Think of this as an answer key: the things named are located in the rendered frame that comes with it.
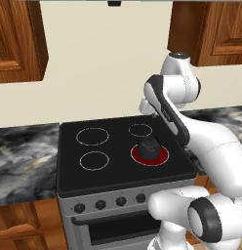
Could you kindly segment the black and silver stove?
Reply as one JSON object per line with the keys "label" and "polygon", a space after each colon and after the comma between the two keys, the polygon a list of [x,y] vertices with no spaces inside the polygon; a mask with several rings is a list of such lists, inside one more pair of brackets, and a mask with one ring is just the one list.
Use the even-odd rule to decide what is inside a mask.
{"label": "black and silver stove", "polygon": [[[143,158],[138,153],[138,144],[148,136],[160,145],[155,158]],[[147,210],[151,194],[191,186],[195,175],[194,165],[184,149],[174,141],[168,128],[151,116],[61,124],[57,194],[68,249],[84,250],[81,233],[76,231],[71,217],[88,220]],[[140,193],[145,194],[144,203],[136,201]],[[127,199],[124,206],[116,205],[118,197]],[[106,202],[104,209],[96,208],[98,200]],[[86,206],[84,212],[74,211],[77,203]],[[130,244],[130,249],[116,250],[146,250],[147,245]]]}

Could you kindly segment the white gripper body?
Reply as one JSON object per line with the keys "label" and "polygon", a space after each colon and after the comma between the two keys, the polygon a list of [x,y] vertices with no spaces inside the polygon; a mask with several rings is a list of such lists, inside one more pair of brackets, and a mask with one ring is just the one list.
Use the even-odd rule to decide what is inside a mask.
{"label": "white gripper body", "polygon": [[152,113],[157,113],[154,107],[146,99],[141,100],[139,110],[143,115],[151,115]]}

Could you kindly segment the wooden wall cupboard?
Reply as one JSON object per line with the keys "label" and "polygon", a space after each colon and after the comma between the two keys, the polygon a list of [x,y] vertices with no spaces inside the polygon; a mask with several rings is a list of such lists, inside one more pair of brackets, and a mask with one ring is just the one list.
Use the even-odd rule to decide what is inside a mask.
{"label": "wooden wall cupboard", "polygon": [[175,1],[168,50],[194,66],[242,64],[242,2]]}
{"label": "wooden wall cupboard", "polygon": [[0,0],[0,83],[42,81],[48,60],[40,2]]}

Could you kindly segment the grey range hood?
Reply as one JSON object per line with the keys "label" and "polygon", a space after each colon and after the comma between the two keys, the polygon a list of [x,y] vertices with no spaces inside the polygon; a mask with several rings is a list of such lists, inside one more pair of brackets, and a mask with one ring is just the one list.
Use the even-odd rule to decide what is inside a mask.
{"label": "grey range hood", "polygon": [[92,2],[92,3],[106,3],[108,7],[121,7],[125,2],[170,2],[172,0],[37,0],[43,2]]}

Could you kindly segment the silver oven door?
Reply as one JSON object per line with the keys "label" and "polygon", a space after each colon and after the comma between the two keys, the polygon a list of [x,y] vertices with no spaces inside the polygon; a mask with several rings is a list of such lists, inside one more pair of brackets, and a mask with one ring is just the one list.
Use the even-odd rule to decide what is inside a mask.
{"label": "silver oven door", "polygon": [[84,250],[107,250],[118,247],[130,249],[130,244],[147,245],[160,229],[160,222],[150,215],[135,216],[132,218],[110,220],[102,223],[76,226],[81,233]]}

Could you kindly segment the wooden base cupboard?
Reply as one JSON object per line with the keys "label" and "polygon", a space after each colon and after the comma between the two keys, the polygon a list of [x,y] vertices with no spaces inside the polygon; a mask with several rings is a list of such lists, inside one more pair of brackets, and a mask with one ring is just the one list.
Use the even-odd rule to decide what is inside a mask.
{"label": "wooden base cupboard", "polygon": [[0,206],[0,250],[68,250],[58,200]]}
{"label": "wooden base cupboard", "polygon": [[193,180],[193,191],[191,192],[192,197],[207,197],[211,194],[218,192],[208,175],[196,174],[192,177]]}

